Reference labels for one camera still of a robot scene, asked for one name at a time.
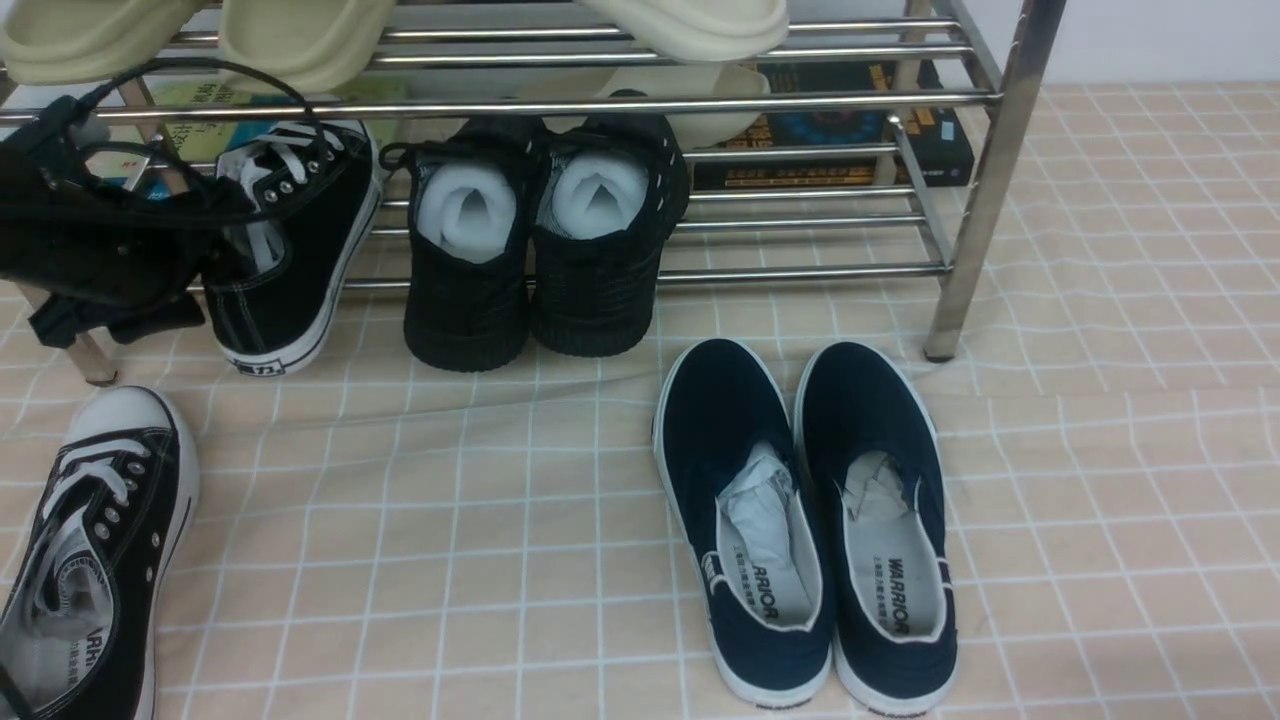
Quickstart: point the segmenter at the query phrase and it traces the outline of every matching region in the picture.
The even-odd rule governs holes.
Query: navy slip-on shoe
[[[764,363],[727,340],[681,355],[658,402],[654,456],[724,683],[764,708],[808,702],[831,671],[835,597]]]
[[[872,712],[914,717],[956,678],[937,432],[881,352],[840,342],[805,368],[795,439],[826,524],[836,671]]]

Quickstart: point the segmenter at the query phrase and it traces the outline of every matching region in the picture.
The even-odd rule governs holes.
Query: shoe rack
[[[549,5],[554,1],[544,0]],[[792,0],[804,3],[806,0]],[[440,0],[401,0],[402,5],[442,4]],[[447,3],[471,5],[471,3]],[[732,220],[690,219],[677,232],[767,232],[762,242],[786,242],[787,233],[814,229],[842,231],[878,227],[910,227],[919,231],[927,260],[819,266],[767,266],[713,270],[664,270],[659,286],[716,286],[730,283],[803,283],[873,278],[936,278],[941,286],[937,309],[924,343],[924,356],[936,363],[952,359],[960,332],[991,243],[1021,150],[1032,110],[1039,95],[1041,81],[1066,0],[1023,0],[1007,61],[1001,69],[983,40],[963,0],[905,0],[905,12],[892,18],[859,18],[836,22],[794,23],[788,42],[759,61],[832,61],[888,60],[896,61],[895,83],[888,92],[774,94],[764,97],[686,97],[686,99],[602,99],[590,101],[524,101],[524,100],[404,100],[378,104],[332,102],[317,109],[329,119],[426,119],[463,118],[481,114],[585,115],[590,113],[732,113],[732,111],[838,111],[887,110],[888,132],[881,142],[828,146],[823,149],[774,147],[768,150],[695,150],[685,154],[691,163],[765,159],[849,159],[876,158],[876,184],[867,187],[730,190],[695,192],[691,204],[746,201],[768,208],[773,201],[824,200],[840,201],[837,215],[776,213],[750,215]],[[477,8],[467,8],[462,15]],[[617,65],[658,65],[669,60],[636,49],[616,50],[617,41],[627,40],[620,29],[603,26],[545,24],[522,27],[498,24],[493,13],[474,13],[467,23],[448,28],[388,28],[370,70],[442,70],[518,68],[582,68]],[[536,19],[538,13],[526,13]],[[216,32],[183,32],[170,47],[184,51],[212,51]],[[506,50],[511,44],[521,47],[543,46],[545,51],[518,53]],[[445,53],[397,51],[403,46],[448,44]],[[608,44],[611,49],[602,49]],[[465,47],[465,50],[454,50]],[[961,88],[920,90],[914,85],[920,60],[961,60],[968,85]],[[236,122],[246,119],[298,119],[294,106],[156,106],[141,82],[122,94],[123,108],[102,108],[97,115],[109,124],[138,126],[143,136],[154,136],[169,120]],[[911,146],[906,140],[901,117],[913,108],[980,106],[989,118],[989,129],[982,146],[964,217],[955,238],[948,238],[940,222],[929,192],[925,190]],[[15,127],[33,119],[38,109],[0,110],[0,127]],[[908,170],[909,182],[895,184],[895,165]],[[166,178],[178,182],[180,178]],[[859,211],[868,200],[893,197],[906,200],[909,211]],[[388,209],[398,210],[403,222],[407,201],[388,200]],[[403,227],[379,227],[374,236],[406,238]],[[407,292],[408,278],[348,279],[346,291]],[[38,295],[27,293],[36,302]],[[70,359],[93,384],[110,384],[115,370],[101,348],[87,336],[68,350]]]

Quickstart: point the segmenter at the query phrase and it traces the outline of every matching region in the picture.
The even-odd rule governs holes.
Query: black canvas sneaker
[[[279,123],[224,152],[218,176],[232,178],[259,208],[321,183],[315,200],[273,222],[228,228],[228,241],[252,261],[247,269],[205,273],[209,315],[223,352],[246,375],[294,373],[315,360],[338,293],[381,202],[383,172],[369,128],[355,120]],[[316,155],[326,154],[321,174]]]
[[[168,400],[123,387],[81,410],[0,616],[0,717],[151,720],[156,600],[198,493]]]

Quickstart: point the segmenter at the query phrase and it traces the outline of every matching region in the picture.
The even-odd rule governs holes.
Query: slipper
[[[596,68],[559,73],[524,87],[521,100],[586,100],[609,97],[620,90],[635,90],[649,97],[760,97],[769,94],[769,79],[741,65],[686,65],[678,68]],[[708,113],[667,115],[676,141],[685,150],[710,147],[737,137],[751,127],[759,113]],[[553,132],[567,132],[582,118],[545,118]]]
[[[300,92],[325,92],[362,73],[397,0],[227,0],[223,58],[273,74]],[[276,92],[227,76],[237,90]]]
[[[18,0],[0,55],[20,85],[116,76],[156,56],[205,0]]]
[[[577,0],[686,63],[754,58],[787,38],[787,0]]]

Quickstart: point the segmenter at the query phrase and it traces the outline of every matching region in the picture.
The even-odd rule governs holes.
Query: black mesh shoe
[[[479,118],[448,142],[383,152],[384,168],[413,178],[404,343],[422,363],[493,370],[529,341],[529,197],[544,133],[535,118]]]
[[[689,208],[671,126],[662,115],[589,117],[548,143],[538,184],[534,337],[566,355],[630,350],[649,331],[662,247]]]

